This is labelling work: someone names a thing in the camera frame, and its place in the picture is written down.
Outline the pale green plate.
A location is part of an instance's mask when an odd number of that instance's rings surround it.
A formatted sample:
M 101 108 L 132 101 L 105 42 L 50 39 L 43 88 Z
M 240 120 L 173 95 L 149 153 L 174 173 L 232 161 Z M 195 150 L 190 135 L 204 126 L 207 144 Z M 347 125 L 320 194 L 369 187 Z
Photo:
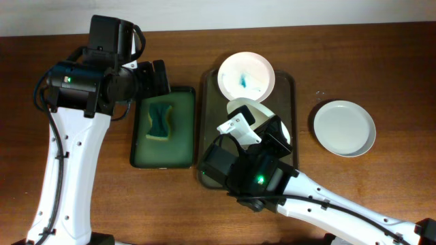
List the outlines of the pale green plate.
M 275 116 L 275 113 L 265 105 L 248 98 L 238 98 L 228 102 L 227 111 L 230 111 L 240 105 L 247 105 L 255 117 L 255 124 L 250 127 L 255 131 L 260 125 L 265 123 L 269 118 Z

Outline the green yellow sponge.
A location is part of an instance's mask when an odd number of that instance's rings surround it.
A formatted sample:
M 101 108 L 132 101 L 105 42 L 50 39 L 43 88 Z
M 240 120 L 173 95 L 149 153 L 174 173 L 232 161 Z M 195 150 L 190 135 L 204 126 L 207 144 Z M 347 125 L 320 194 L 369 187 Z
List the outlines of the green yellow sponge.
M 170 114 L 172 106 L 168 103 L 151 103 L 148 110 L 150 129 L 146 138 L 157 141 L 168 141 L 171 134 Z

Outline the pinkish white plate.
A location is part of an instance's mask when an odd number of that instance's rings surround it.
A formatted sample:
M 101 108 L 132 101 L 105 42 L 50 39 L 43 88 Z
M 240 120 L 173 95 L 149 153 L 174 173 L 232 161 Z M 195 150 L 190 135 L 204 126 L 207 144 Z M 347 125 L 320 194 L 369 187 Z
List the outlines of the pinkish white plate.
M 275 86 L 275 71 L 263 56 L 254 52 L 237 52 L 219 67 L 217 83 L 229 101 L 238 98 L 264 101 Z

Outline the pale grey plate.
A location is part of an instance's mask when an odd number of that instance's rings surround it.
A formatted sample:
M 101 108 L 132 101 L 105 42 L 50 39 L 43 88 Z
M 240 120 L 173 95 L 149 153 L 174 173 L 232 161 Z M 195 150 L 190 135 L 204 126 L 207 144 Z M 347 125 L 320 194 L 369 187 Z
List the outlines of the pale grey plate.
M 315 114 L 313 130 L 318 142 L 341 157 L 358 157 L 375 143 L 376 127 L 371 115 L 351 101 L 325 103 Z

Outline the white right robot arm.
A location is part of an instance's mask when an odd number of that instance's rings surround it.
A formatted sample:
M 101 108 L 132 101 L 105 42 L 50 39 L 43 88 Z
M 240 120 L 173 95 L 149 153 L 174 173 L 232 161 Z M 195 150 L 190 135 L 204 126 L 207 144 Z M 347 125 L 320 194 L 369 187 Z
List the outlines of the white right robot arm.
M 305 221 L 333 235 L 331 244 L 434 244 L 435 220 L 384 216 L 339 196 L 281 161 L 291 154 L 281 119 L 262 104 L 231 101 L 228 119 L 198 169 L 245 207 Z

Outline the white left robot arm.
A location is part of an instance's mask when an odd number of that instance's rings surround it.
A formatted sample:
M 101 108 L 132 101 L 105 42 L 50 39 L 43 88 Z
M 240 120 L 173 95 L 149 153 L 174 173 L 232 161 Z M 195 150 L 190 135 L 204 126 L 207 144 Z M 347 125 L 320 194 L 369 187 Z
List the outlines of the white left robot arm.
M 89 42 L 50 68 L 33 92 L 50 125 L 40 202 L 24 244 L 114 244 L 91 229 L 97 160 L 117 104 L 167 95 L 161 60 L 140 62 L 146 39 L 130 21 L 94 15 Z

